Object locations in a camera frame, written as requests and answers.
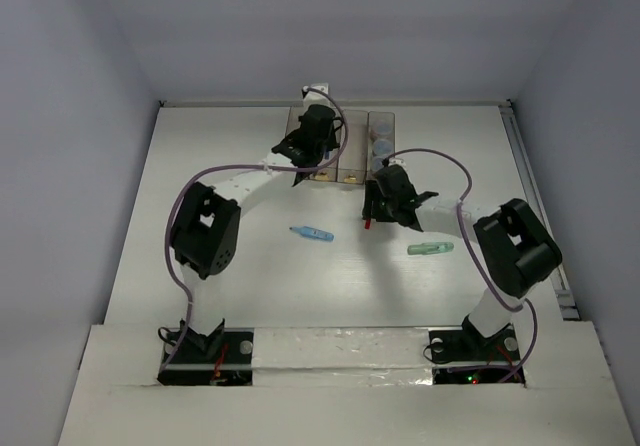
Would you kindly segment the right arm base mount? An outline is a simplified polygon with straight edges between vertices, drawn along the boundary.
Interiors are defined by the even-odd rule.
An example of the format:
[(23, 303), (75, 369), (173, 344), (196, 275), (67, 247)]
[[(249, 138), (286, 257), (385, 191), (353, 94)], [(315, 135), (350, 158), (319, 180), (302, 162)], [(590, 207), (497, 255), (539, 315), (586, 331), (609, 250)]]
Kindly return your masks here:
[(433, 366), (435, 385), (525, 384), (512, 325), (488, 340), (462, 328), (430, 330), (423, 357)]

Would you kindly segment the paper clip jar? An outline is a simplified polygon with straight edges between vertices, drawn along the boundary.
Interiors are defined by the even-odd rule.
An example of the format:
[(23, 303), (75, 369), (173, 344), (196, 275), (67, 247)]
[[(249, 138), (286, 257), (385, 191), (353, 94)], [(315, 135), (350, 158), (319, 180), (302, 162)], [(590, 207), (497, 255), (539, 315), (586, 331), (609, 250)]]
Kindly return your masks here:
[(377, 171), (388, 167), (391, 163), (391, 159), (383, 156), (373, 156), (371, 161), (371, 172), (376, 173)]
[(370, 131), (374, 137), (387, 137), (394, 131), (394, 121), (387, 118), (373, 118), (370, 121)]
[(372, 143), (372, 154), (377, 157), (387, 157), (395, 151), (394, 143), (385, 138), (378, 138)]

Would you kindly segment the blue utility knife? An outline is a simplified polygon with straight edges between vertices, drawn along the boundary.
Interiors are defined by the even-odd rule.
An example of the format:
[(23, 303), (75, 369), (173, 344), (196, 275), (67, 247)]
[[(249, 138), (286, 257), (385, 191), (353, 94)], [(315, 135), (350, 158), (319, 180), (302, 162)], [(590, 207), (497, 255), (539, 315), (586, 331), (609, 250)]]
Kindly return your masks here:
[(319, 230), (309, 226), (292, 226), (289, 230), (300, 237), (323, 242), (333, 242), (334, 235), (330, 232)]

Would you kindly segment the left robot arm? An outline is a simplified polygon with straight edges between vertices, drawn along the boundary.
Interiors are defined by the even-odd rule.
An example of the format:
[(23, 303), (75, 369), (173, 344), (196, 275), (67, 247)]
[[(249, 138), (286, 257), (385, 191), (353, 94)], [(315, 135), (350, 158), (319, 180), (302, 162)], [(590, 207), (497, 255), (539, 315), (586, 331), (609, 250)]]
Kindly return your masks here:
[(164, 233), (164, 259), (169, 276), (186, 295), (187, 310), (165, 364), (181, 349), (194, 306), (193, 292), (174, 265), (188, 267), (201, 280), (224, 271), (236, 252), (242, 216), (337, 162), (344, 151), (346, 144), (337, 135), (347, 139), (349, 129), (341, 109), (313, 104), (298, 121), (299, 127), (260, 163), (200, 171), (174, 201)]

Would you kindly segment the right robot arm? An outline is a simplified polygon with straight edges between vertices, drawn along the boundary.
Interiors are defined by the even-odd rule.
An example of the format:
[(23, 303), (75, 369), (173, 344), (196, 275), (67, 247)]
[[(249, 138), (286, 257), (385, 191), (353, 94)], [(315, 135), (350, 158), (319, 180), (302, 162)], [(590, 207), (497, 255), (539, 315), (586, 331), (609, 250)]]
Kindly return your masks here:
[(530, 290), (562, 263), (560, 248), (526, 201), (514, 198), (491, 214), (467, 209), (473, 182), (463, 173), (467, 186), (455, 200), (417, 192), (400, 164), (386, 162), (365, 181), (364, 220), (460, 238), (486, 283), (459, 327), (430, 335), (426, 350), (437, 364), (483, 361), (507, 337)]

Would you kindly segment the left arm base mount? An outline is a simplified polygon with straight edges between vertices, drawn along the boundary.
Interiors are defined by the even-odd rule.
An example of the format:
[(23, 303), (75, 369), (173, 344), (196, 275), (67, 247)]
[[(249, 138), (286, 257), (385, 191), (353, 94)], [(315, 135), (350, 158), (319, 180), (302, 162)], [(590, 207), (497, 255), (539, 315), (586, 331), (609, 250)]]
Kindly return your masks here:
[(222, 321), (210, 334), (187, 328), (176, 348), (179, 329), (158, 329), (164, 343), (157, 381), (163, 386), (251, 386), (253, 383), (254, 329), (227, 329)]

